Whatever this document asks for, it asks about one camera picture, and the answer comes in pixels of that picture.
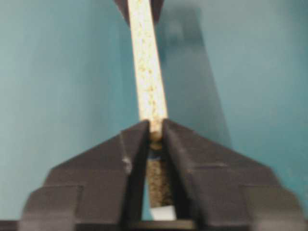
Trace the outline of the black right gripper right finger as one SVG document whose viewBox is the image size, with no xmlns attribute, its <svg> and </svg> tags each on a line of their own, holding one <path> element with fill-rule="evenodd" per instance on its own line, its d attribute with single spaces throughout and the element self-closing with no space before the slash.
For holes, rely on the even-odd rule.
<svg viewBox="0 0 308 231">
<path fill-rule="evenodd" d="M 299 200 L 267 165 L 169 119 L 163 145 L 176 214 L 199 230 L 305 230 Z"/>
</svg>

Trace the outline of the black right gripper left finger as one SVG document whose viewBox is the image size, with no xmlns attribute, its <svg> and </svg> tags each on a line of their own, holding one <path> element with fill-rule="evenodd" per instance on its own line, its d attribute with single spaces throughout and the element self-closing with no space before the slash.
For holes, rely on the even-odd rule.
<svg viewBox="0 0 308 231">
<path fill-rule="evenodd" d="M 53 167 L 23 209 L 21 231 L 117 231 L 139 221 L 149 148 L 142 121 Z"/>
</svg>

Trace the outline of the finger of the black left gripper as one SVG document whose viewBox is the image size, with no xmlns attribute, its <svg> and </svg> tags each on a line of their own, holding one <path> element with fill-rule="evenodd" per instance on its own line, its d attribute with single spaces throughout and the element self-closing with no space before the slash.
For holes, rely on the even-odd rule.
<svg viewBox="0 0 308 231">
<path fill-rule="evenodd" d="M 119 11 L 124 18 L 128 18 L 128 1 L 127 0 L 114 0 Z"/>
<path fill-rule="evenodd" d="M 154 24 L 157 24 L 161 15 L 164 0 L 150 0 Z"/>
</svg>

